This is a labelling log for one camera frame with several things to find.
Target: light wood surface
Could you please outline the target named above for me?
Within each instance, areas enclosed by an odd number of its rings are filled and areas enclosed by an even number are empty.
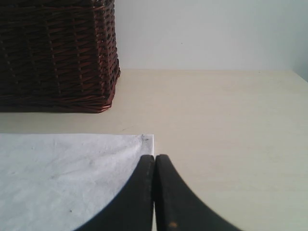
[[[154,134],[234,225],[308,230],[308,83],[293,72],[123,70],[109,111],[1,113],[0,132]]]

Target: brown wicker basket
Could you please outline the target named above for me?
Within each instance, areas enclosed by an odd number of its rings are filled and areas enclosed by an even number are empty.
[[[114,12],[114,0],[1,0],[0,110],[107,110],[120,75]]]

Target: tabletop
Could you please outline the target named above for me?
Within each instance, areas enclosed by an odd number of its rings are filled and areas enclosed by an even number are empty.
[[[308,228],[308,83],[292,71],[123,70],[110,110],[0,113],[0,132],[154,134],[238,228]]]

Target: wicker basket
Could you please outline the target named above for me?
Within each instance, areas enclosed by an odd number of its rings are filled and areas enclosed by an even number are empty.
[[[107,110],[116,52],[114,0],[1,0],[0,110]]]

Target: white paper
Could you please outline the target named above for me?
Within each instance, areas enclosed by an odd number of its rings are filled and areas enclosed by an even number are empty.
[[[0,230],[72,231],[122,189],[152,135],[0,134]]]

